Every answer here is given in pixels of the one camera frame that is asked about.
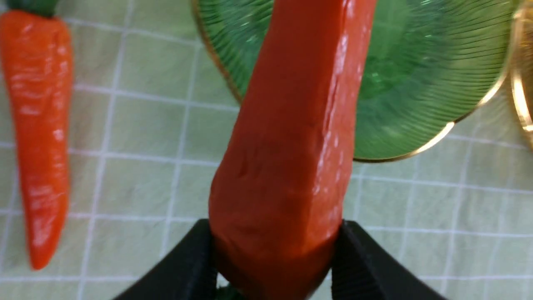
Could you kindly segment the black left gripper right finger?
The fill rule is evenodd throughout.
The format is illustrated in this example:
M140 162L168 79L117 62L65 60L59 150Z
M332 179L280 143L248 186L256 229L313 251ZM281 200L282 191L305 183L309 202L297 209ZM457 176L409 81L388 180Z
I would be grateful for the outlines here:
M357 222L343 220L331 265L333 300L444 300Z

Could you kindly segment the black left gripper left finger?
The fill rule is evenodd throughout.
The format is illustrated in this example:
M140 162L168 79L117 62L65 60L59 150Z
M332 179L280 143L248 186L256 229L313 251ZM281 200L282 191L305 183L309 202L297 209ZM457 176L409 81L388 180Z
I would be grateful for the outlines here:
M156 266L117 300L215 300L217 270L207 219L198 220Z

